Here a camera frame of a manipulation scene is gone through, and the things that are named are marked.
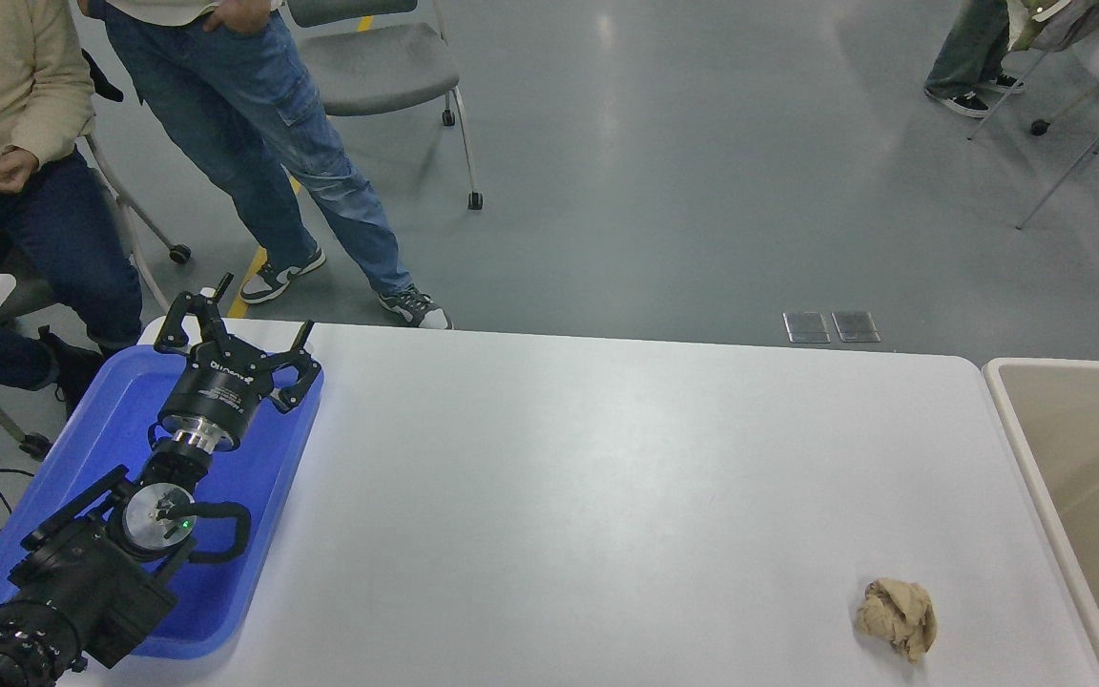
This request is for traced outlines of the seated person's left hand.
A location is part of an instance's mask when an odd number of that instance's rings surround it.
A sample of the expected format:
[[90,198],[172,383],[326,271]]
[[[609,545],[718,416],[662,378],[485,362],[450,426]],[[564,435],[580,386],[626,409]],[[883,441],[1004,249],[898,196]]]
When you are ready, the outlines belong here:
[[38,156],[34,153],[22,148],[7,151],[0,157],[0,193],[22,193],[38,168]]

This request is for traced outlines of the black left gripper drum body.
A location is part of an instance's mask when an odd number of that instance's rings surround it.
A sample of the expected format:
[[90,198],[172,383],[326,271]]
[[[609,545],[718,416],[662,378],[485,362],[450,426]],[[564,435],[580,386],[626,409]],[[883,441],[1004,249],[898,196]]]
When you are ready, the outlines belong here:
[[271,373],[260,372],[266,352],[251,344],[196,344],[186,368],[158,412],[173,436],[204,436],[206,452],[238,448],[262,397],[271,392]]

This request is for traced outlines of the standing person's left hand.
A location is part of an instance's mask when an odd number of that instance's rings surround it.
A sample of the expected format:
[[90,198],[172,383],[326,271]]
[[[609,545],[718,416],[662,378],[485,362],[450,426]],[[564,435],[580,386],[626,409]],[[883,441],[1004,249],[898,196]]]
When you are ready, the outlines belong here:
[[227,31],[238,35],[256,35],[269,26],[270,14],[270,1],[219,1],[206,16],[202,30],[213,33],[218,27],[227,27]]

